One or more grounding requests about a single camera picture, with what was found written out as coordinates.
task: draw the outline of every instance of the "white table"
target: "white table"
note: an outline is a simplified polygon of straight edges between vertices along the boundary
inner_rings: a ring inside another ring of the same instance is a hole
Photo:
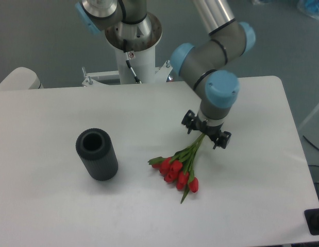
[[[149,158],[199,133],[180,124],[200,99],[186,84],[0,92],[0,246],[259,246],[317,241],[304,210],[319,208],[277,77],[242,78],[224,124],[226,150],[206,139],[199,192],[166,185]],[[119,161],[92,179],[75,151],[101,128]]]

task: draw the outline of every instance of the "black cable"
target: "black cable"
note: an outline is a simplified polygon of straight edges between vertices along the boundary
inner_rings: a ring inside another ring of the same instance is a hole
[[[123,40],[123,52],[126,53],[127,52],[127,40]],[[134,75],[134,80],[136,83],[140,83],[140,79],[138,78],[138,76],[135,74],[135,71],[134,69],[132,68],[132,65],[130,64],[129,60],[126,60],[126,64],[127,64],[127,67],[131,70],[131,72],[133,73]]]
[[[308,165],[309,167],[318,167],[319,168],[319,166],[318,165]]]
[[[316,149],[319,152],[319,148],[317,146],[315,146],[312,142],[310,142],[310,140],[308,140],[304,135],[303,138],[306,140],[306,142],[309,143],[310,146],[312,146],[314,149]]]

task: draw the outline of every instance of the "gray floor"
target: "gray floor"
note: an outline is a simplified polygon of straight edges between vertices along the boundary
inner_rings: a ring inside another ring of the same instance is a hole
[[[262,6],[253,6],[249,0],[228,2],[237,20],[254,27],[257,44],[226,69],[239,77],[281,78],[299,125],[319,102],[319,21],[300,13],[297,0]],[[75,3],[0,1],[0,82],[20,66],[35,71],[44,87],[79,86],[82,66],[88,72],[116,70],[114,52],[104,35],[94,37],[87,32],[74,9]],[[152,0],[148,1],[148,9],[163,26],[163,37],[156,48],[157,66],[181,43],[199,45],[207,41],[191,1]],[[308,144],[303,146],[309,163],[319,165],[319,153]]]

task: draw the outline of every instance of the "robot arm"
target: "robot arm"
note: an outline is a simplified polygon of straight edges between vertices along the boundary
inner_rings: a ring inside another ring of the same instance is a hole
[[[137,24],[147,16],[146,0],[82,0],[75,7],[93,34],[119,22]]]
[[[213,148],[226,148],[231,134],[221,132],[221,126],[237,99],[240,86],[234,74],[218,69],[251,49],[255,33],[247,23],[235,20],[226,0],[192,2],[210,40],[200,47],[182,44],[172,54],[173,69],[202,99],[197,116],[189,111],[182,124],[188,128],[188,133],[200,130],[207,134],[214,142]],[[117,24],[113,46],[124,53],[148,49],[160,39],[161,27],[158,26],[155,35],[157,26],[148,20],[152,15],[146,12],[146,0],[82,0],[76,8],[93,33],[106,31],[111,44],[108,34],[112,28],[109,27]]]
[[[206,133],[217,146],[226,148],[231,134],[221,126],[240,89],[238,78],[218,70],[251,49],[256,36],[247,23],[238,23],[225,0],[193,0],[210,40],[200,47],[186,43],[172,54],[175,72],[202,99],[197,116],[189,111],[182,124]]]

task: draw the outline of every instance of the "black cable on floor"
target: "black cable on floor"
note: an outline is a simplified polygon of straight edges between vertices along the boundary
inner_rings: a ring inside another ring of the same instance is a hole
[[[304,135],[303,138],[306,140],[306,142],[309,143],[310,146],[312,146],[314,149],[316,149],[319,152],[319,148],[317,146],[315,146],[312,142],[310,142],[310,140],[308,140]]]
[[[318,165],[308,165],[309,167],[318,167],[319,168],[319,166]]]

